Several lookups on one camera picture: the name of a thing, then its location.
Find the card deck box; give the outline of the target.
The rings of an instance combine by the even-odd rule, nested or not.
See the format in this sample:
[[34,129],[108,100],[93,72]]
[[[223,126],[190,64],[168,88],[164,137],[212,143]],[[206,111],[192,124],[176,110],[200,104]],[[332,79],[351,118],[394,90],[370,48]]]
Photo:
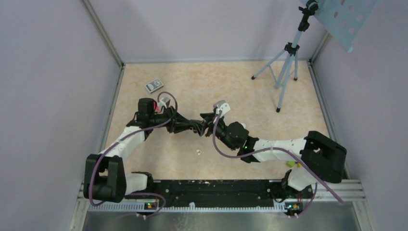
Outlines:
[[162,81],[158,78],[150,81],[148,84],[145,84],[145,89],[150,93],[154,93],[156,91],[158,91],[159,89],[161,89],[164,86],[164,84],[162,83]]

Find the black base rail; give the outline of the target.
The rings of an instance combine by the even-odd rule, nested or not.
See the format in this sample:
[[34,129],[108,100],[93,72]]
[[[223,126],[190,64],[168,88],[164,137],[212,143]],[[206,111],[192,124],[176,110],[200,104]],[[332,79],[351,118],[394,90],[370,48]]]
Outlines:
[[142,195],[126,199],[148,198],[165,202],[166,207],[187,207],[194,202],[198,207],[272,207],[279,202],[310,199],[312,187],[297,191],[283,186],[281,180],[153,180]]

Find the green cube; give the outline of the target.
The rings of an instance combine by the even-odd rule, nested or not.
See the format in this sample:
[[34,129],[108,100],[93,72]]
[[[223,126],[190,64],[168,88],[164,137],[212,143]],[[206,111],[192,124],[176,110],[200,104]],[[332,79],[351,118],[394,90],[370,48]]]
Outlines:
[[293,166],[296,165],[296,162],[295,162],[295,161],[287,161],[287,162],[286,162],[286,165],[287,165],[288,167],[292,168]]

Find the perforated blue panel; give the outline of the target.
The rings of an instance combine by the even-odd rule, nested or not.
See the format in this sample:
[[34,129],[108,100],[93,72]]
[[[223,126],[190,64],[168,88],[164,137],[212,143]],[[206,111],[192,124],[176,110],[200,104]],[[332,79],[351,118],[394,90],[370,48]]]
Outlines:
[[353,42],[368,19],[377,0],[300,0],[306,6],[317,5],[313,15],[326,31],[348,53]]

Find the light blue tripod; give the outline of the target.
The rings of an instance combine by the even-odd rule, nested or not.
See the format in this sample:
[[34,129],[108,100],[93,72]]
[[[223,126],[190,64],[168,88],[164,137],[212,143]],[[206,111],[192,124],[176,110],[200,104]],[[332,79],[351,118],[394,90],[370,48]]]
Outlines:
[[[319,9],[319,4],[316,0],[308,0],[305,3],[304,7],[299,7],[299,11],[302,13],[301,21],[298,25],[297,32],[293,39],[293,42],[289,42],[285,45],[284,49],[280,51],[275,57],[273,57],[265,66],[263,66],[256,74],[254,74],[251,79],[256,79],[260,74],[262,74],[267,68],[270,70],[272,78],[275,82],[275,89],[281,88],[280,98],[278,105],[276,107],[276,112],[281,111],[282,102],[287,86],[287,82],[291,74],[294,74],[293,79],[296,81],[298,79],[298,50],[299,40],[301,35],[309,28],[310,23],[308,22],[311,16],[314,16],[316,11]],[[272,64],[277,61],[284,53],[287,54],[281,71],[278,76],[275,76],[275,73],[272,69]]]

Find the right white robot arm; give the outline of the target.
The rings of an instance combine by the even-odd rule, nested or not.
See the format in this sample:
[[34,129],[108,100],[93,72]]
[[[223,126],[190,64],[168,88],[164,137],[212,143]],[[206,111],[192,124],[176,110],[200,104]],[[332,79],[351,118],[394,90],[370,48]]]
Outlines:
[[301,191],[316,182],[341,183],[347,150],[318,131],[309,131],[304,138],[292,140],[265,140],[251,137],[239,122],[225,125],[223,117],[203,113],[202,125],[207,137],[212,136],[216,151],[226,158],[246,163],[266,161],[294,161],[284,178],[282,192],[295,198]]

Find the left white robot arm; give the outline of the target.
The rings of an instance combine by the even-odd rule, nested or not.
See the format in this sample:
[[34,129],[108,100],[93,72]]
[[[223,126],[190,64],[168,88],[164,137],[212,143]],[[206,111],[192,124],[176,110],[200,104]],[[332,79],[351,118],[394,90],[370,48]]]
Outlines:
[[151,184],[151,174],[136,172],[127,177],[124,163],[155,128],[165,127],[169,133],[185,130],[201,133],[203,128],[200,121],[184,118],[164,102],[161,105],[163,112],[160,114],[155,111],[157,102],[154,99],[139,99],[138,111],[126,124],[122,134],[99,154],[87,157],[83,188],[85,198],[119,203],[131,193],[137,193],[143,199],[152,197],[154,186]]

